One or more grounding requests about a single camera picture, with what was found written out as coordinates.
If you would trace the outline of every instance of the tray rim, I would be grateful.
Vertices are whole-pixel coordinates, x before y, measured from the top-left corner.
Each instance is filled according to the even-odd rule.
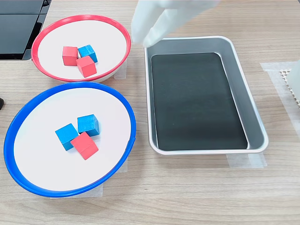
[[[234,57],[236,59],[236,62],[238,64],[238,68],[242,77],[242,80],[244,82],[245,88],[247,90],[250,102],[251,102],[251,106],[254,110],[255,116],[258,119],[258,123],[260,126],[260,129],[262,131],[262,135],[264,138],[263,144],[257,148],[257,149],[233,149],[233,150],[229,150],[229,149],[220,149],[220,150],[162,150],[160,148],[158,148],[156,146],[156,144],[153,142],[153,133],[152,133],[152,116],[151,116],[151,105],[150,105],[150,79],[149,79],[149,63],[148,62],[148,52],[147,49],[148,48],[144,48],[144,55],[145,55],[145,70],[146,70],[146,99],[147,99],[147,120],[148,120],[148,141],[150,144],[150,147],[156,151],[157,153],[159,153],[160,155],[169,155],[169,156],[174,156],[174,155],[222,155],[222,154],[237,154],[237,153],[245,153],[245,154],[251,154],[251,153],[260,153],[263,152],[264,150],[266,150],[266,148],[269,145],[269,138],[266,132],[266,129],[264,127],[264,124],[262,122],[261,116],[258,112],[258,109],[255,105],[253,96],[251,94],[250,88],[248,86],[248,83],[246,81],[244,72],[242,70],[242,67],[240,65],[240,61],[238,58],[238,55],[236,53],[236,50],[234,48],[234,45],[232,43],[232,41],[230,39],[228,39],[227,37],[224,36],[204,36],[204,37],[166,37],[163,38],[162,41],[166,41],[166,40],[189,40],[189,39],[208,39],[208,38],[220,38],[223,39],[225,41],[227,41],[232,49],[232,52],[234,54]]]
[[[130,123],[131,123],[131,132],[130,132],[130,138],[128,141],[128,144],[126,146],[126,149],[124,151],[123,156],[119,160],[119,162],[113,167],[106,175],[99,178],[97,181],[86,185],[84,187],[68,190],[68,191],[53,191],[53,190],[47,190],[44,188],[40,188],[31,182],[29,182],[20,172],[18,169],[16,162],[15,162],[15,156],[14,156],[14,143],[15,143],[15,137],[18,133],[18,130],[26,117],[38,106],[40,103],[42,103],[44,100],[49,98],[50,96],[69,89],[75,89],[75,88],[94,88],[98,90],[105,91],[113,96],[115,96],[126,108]],[[71,82],[71,83],[65,83],[61,84],[59,86],[50,88],[39,95],[35,96],[32,100],[30,100],[14,117],[13,121],[9,125],[9,128],[6,133],[5,141],[4,141],[4,147],[3,147],[3,154],[4,154],[4,161],[7,167],[8,172],[12,176],[12,178],[24,189],[37,194],[41,196],[46,197],[68,197],[73,195],[78,195],[83,192],[89,191],[98,185],[105,182],[107,179],[109,179],[112,175],[114,175],[117,170],[123,165],[125,160],[128,158],[131,149],[135,142],[135,135],[136,135],[136,121],[135,121],[135,115],[133,112],[133,109],[131,108],[129,102],[125,99],[123,95],[121,95],[117,90],[108,87],[104,84],[95,83],[95,82]]]

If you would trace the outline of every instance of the blue cube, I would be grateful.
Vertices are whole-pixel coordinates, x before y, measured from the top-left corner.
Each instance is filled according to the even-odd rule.
[[[55,133],[58,136],[60,142],[62,143],[66,151],[73,148],[73,145],[71,144],[71,140],[73,140],[78,136],[78,132],[76,131],[75,127],[71,123],[55,131]]]
[[[86,132],[90,137],[100,134],[99,123],[94,114],[77,118],[78,132]]]
[[[96,53],[94,51],[94,49],[92,48],[92,46],[90,45],[86,45],[84,47],[78,48],[79,54],[81,56],[81,58],[85,57],[85,56],[90,56],[91,59],[96,63],[98,62],[97,57],[96,57]]]

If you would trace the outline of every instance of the red cube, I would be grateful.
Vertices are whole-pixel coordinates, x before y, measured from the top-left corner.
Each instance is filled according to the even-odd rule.
[[[76,59],[78,59],[77,47],[64,46],[62,48],[62,60],[65,66],[77,66]]]
[[[77,59],[76,63],[78,69],[84,77],[88,77],[97,73],[96,65],[90,56]]]
[[[78,137],[73,139],[71,144],[76,148],[84,160],[87,160],[98,151],[97,145],[86,132],[81,133]]]

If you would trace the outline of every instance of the wooden table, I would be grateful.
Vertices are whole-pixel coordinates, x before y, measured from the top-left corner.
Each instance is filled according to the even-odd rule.
[[[136,1],[52,2],[45,26],[76,14],[99,14],[130,31]],[[300,58],[297,0],[224,0],[171,36],[222,35],[237,50],[270,138],[264,169],[232,169],[226,156],[162,157],[148,145],[144,56],[133,45],[127,79],[104,84],[131,103],[137,137],[128,172],[104,183],[98,198],[50,199],[22,189],[3,159],[3,142],[17,112],[34,96],[60,82],[29,61],[0,62],[0,224],[20,225],[298,225],[300,141],[260,62]]]

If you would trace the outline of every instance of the red bowl rim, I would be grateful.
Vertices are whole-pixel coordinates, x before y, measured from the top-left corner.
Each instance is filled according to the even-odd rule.
[[[50,74],[49,72],[47,72],[42,65],[39,62],[39,58],[38,58],[38,47],[41,43],[41,41],[44,39],[44,37],[50,33],[52,30],[68,24],[68,23],[73,23],[73,22],[77,22],[77,21],[83,21],[83,20],[97,20],[97,21],[102,21],[105,23],[108,23],[112,26],[114,26],[115,28],[117,28],[119,31],[121,31],[121,33],[124,35],[125,39],[126,39],[126,53],[125,56],[123,57],[122,61],[116,65],[114,68],[112,68],[111,70],[100,74],[98,76],[94,76],[94,77],[90,77],[90,78],[83,78],[83,79],[66,79],[66,78],[62,78],[62,77],[57,77],[54,76],[52,74]],[[116,69],[118,69],[123,63],[124,61],[127,59],[129,52],[130,52],[130,48],[131,48],[131,40],[130,40],[130,35],[128,33],[128,31],[126,30],[126,28],[120,24],[119,22],[105,17],[105,16],[101,16],[101,15],[74,15],[74,16],[70,16],[61,20],[58,20],[54,23],[52,23],[50,26],[46,27],[43,31],[41,31],[39,33],[39,35],[36,37],[36,39],[34,40],[33,44],[32,44],[32,48],[31,48],[31,59],[34,63],[34,65],[36,65],[36,67],[45,75],[47,75],[48,77],[51,77],[53,79],[56,80],[60,80],[60,81],[65,81],[65,82],[77,82],[77,81],[93,81],[93,80],[97,80],[100,79],[102,77],[105,77],[107,75],[109,75],[110,73],[114,72]]]

